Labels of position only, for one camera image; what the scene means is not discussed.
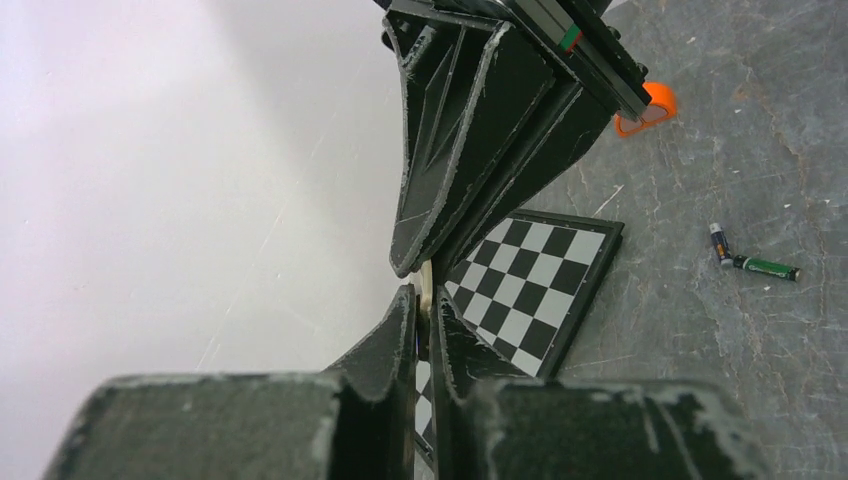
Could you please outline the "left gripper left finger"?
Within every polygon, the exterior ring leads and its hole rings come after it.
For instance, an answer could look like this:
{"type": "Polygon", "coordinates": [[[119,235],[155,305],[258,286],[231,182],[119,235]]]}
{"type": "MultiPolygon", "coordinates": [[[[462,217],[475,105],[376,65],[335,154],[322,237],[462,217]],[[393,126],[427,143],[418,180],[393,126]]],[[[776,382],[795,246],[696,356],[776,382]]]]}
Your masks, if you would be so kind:
{"type": "Polygon", "coordinates": [[[383,319],[328,370],[340,375],[331,479],[410,479],[415,456],[417,296],[398,288],[383,319]]]}

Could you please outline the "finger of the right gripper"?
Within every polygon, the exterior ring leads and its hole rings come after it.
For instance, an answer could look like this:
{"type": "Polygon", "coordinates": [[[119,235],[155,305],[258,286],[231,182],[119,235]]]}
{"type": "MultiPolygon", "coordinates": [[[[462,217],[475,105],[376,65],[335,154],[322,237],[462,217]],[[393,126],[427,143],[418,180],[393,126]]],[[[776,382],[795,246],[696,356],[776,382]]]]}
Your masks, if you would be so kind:
{"type": "Polygon", "coordinates": [[[433,270],[452,270],[510,213],[582,158],[612,117],[613,110],[587,89],[556,83],[433,255],[433,270]]]}
{"type": "Polygon", "coordinates": [[[401,77],[403,173],[389,253],[399,277],[445,262],[459,222],[554,83],[510,22],[389,11],[401,77]]]}

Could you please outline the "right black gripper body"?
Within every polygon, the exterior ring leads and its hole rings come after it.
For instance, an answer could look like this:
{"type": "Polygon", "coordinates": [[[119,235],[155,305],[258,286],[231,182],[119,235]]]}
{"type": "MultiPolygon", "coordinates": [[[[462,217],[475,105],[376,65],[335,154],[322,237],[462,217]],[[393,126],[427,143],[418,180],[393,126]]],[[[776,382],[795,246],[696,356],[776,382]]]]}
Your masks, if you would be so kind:
{"type": "Polygon", "coordinates": [[[608,1],[422,1],[431,11],[508,21],[526,32],[615,113],[638,119],[651,102],[647,74],[601,15],[608,1]]]}

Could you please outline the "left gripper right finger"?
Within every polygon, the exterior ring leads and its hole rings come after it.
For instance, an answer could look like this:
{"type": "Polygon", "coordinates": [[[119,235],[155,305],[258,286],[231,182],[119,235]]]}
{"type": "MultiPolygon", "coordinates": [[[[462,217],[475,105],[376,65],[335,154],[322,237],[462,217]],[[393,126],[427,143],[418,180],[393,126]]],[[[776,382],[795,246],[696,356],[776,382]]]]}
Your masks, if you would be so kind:
{"type": "Polygon", "coordinates": [[[430,320],[434,467],[438,479],[487,479],[487,455],[499,440],[492,383],[527,374],[498,353],[463,318],[444,286],[436,288],[430,320]]]}

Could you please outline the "beige remote control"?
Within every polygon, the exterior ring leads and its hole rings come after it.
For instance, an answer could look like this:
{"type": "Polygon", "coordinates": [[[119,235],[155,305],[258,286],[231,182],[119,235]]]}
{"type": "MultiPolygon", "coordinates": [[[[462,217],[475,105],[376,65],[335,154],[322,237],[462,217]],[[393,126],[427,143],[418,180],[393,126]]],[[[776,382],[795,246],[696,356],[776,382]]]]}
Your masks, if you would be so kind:
{"type": "Polygon", "coordinates": [[[411,274],[411,279],[417,295],[417,324],[424,334],[428,334],[435,290],[432,261],[424,261],[420,268],[411,274]]]}

